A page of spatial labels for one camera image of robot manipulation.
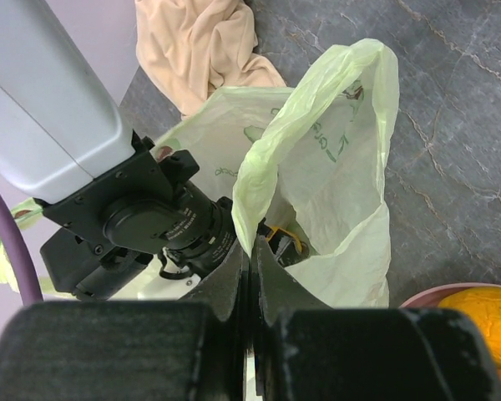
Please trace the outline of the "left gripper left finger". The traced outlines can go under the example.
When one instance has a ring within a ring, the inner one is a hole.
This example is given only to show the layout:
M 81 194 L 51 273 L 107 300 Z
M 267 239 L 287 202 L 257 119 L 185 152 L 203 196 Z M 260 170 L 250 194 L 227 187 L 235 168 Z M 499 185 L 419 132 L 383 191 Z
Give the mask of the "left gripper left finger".
M 0 337 L 0 400 L 242 400 L 248 262 L 233 246 L 177 301 L 25 307 Z

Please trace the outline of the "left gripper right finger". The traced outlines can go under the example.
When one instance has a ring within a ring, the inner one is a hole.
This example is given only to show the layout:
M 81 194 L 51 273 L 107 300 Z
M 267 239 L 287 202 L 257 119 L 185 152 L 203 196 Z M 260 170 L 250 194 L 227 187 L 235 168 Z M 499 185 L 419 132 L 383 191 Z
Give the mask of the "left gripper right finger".
M 461 312 L 328 307 L 262 237 L 250 290 L 256 390 L 265 400 L 501 400 L 495 363 Z

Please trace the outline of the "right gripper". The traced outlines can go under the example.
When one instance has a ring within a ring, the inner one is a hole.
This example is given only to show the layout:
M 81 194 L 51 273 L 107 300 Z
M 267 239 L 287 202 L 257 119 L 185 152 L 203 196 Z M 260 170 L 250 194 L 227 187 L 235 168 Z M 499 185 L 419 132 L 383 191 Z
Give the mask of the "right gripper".
M 226 258 L 234 244 L 232 201 L 186 194 L 178 209 L 138 195 L 121 198 L 103 213 L 104 236 L 115 246 L 145 254 L 167 251 L 177 266 L 205 277 Z

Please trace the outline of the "green avocado print plastic bag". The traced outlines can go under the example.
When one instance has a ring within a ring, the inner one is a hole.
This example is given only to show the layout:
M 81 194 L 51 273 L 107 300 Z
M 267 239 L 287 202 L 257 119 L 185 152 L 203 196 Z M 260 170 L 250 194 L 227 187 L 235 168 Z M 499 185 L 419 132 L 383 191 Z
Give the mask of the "green avocado print plastic bag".
M 391 260 L 384 199 L 399 100 L 397 57 L 365 38 L 331 46 L 295 88 L 222 87 L 159 140 L 158 159 L 196 153 L 194 177 L 229 197 L 237 238 L 251 255 L 265 226 L 304 241 L 307 257 L 275 256 L 330 307 L 387 307 Z M 0 282 L 18 291 L 0 252 Z M 159 275 L 143 299 L 168 296 Z

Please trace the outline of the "small yellow fake fruit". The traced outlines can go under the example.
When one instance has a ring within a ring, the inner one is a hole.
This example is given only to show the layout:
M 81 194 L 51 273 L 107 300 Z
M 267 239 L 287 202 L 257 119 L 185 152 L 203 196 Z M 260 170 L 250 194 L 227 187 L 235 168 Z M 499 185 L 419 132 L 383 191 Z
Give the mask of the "small yellow fake fruit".
M 300 256 L 309 255 L 308 245 L 296 234 L 279 226 L 265 226 L 262 231 L 270 249 L 275 256 Z

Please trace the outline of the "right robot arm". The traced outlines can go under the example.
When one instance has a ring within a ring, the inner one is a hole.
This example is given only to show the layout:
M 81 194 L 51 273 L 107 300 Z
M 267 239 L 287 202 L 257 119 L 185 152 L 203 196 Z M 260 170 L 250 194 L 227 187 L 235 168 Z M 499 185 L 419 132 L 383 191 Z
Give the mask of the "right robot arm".
M 0 1 L 0 175 L 28 194 L 0 209 L 0 252 L 25 301 L 118 294 L 153 261 L 200 282 L 237 241 L 229 197 L 189 150 L 157 158 L 44 1 Z

